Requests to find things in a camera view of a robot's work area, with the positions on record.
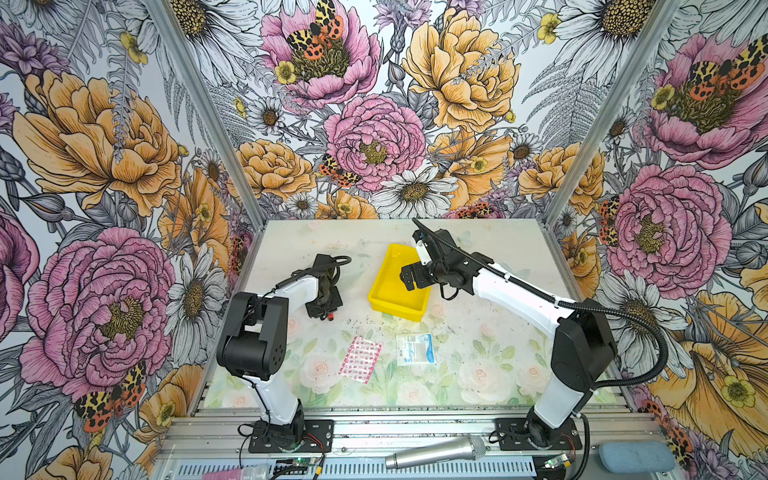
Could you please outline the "yellow plastic bin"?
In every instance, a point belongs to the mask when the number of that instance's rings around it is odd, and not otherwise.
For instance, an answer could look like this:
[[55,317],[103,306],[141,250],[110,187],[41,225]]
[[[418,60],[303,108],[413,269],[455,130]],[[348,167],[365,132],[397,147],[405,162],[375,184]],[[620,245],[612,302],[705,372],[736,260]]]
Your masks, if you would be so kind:
[[374,311],[413,322],[422,320],[431,288],[409,291],[400,279],[401,269],[413,263],[419,264],[415,248],[401,244],[389,245],[368,294],[368,301]]

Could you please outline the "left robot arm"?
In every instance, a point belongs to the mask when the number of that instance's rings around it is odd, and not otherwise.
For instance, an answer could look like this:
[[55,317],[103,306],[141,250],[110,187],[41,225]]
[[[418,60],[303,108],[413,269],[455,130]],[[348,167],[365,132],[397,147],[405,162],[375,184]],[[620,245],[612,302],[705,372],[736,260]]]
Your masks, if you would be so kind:
[[294,271],[263,294],[239,292],[230,299],[216,348],[217,364],[251,387],[263,408],[253,424],[248,451],[297,451],[315,439],[305,424],[301,401],[281,368],[287,356],[288,320],[303,307],[309,317],[331,321],[343,306],[337,283],[349,256],[318,254],[313,264]]

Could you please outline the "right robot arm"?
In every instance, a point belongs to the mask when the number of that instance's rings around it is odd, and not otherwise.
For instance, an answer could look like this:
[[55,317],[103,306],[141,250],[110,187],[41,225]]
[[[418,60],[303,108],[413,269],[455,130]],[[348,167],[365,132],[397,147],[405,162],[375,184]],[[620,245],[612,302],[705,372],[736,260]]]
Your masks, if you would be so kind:
[[603,308],[594,301],[548,293],[492,258],[464,251],[448,231],[415,224],[412,240],[419,261],[400,272],[407,290],[449,286],[507,309],[553,341],[550,380],[513,434],[535,449],[552,447],[558,431],[589,401],[617,356]]

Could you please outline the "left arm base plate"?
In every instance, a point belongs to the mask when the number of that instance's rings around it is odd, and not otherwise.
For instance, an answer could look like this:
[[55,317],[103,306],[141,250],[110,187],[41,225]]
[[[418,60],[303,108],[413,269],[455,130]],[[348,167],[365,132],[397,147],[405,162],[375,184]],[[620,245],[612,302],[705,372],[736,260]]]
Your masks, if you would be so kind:
[[247,450],[251,454],[330,453],[335,422],[304,420],[277,426],[259,420],[253,425]]

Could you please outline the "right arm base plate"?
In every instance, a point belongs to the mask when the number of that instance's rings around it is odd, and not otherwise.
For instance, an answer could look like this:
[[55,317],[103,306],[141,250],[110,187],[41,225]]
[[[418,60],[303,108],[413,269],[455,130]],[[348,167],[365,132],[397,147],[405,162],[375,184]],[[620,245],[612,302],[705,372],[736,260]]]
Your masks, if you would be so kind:
[[502,417],[494,420],[494,429],[488,436],[492,444],[502,451],[575,451],[582,448],[573,419],[554,429],[546,423],[525,417]]

